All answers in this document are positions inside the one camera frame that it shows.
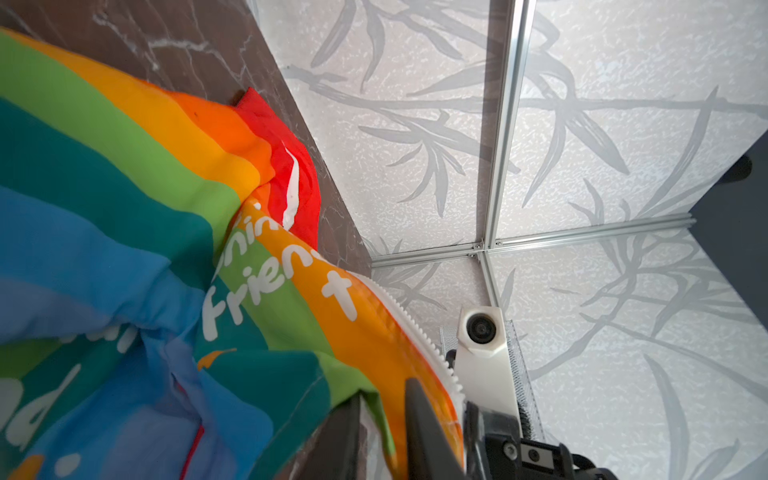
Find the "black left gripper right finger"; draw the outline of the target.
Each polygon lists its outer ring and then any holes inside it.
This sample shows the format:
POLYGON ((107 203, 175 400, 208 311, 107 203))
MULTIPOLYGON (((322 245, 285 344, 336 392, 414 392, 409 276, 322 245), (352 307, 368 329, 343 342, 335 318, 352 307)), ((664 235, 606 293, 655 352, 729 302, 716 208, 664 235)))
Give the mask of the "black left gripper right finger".
POLYGON ((405 417, 408 479, 464 479, 421 383, 405 383, 405 417))

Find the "rainbow striped kids jacket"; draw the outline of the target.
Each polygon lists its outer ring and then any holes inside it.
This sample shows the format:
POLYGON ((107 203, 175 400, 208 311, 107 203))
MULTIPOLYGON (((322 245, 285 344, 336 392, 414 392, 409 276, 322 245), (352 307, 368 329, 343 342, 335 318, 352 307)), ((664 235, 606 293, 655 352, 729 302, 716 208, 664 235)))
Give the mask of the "rainbow striped kids jacket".
POLYGON ((319 252, 304 145, 253 89, 161 89, 1 33, 1 475, 274 479, 360 402, 385 467, 409 384, 464 467, 444 357, 319 252))

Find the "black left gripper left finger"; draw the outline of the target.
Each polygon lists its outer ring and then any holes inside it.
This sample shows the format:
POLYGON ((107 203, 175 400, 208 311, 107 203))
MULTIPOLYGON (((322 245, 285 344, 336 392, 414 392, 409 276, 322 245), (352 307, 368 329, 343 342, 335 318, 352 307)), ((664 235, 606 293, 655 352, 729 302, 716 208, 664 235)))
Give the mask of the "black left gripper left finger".
POLYGON ((295 456, 289 479, 356 479, 362 396, 335 407, 295 456))

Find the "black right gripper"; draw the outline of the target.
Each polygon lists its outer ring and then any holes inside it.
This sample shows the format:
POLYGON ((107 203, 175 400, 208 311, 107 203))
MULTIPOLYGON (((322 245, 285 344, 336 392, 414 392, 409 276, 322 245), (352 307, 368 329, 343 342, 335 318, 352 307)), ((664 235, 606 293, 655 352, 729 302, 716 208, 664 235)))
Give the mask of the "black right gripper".
POLYGON ((607 468, 573 454, 564 444, 527 440, 515 416, 466 404, 466 474, 487 480, 616 480, 607 468))

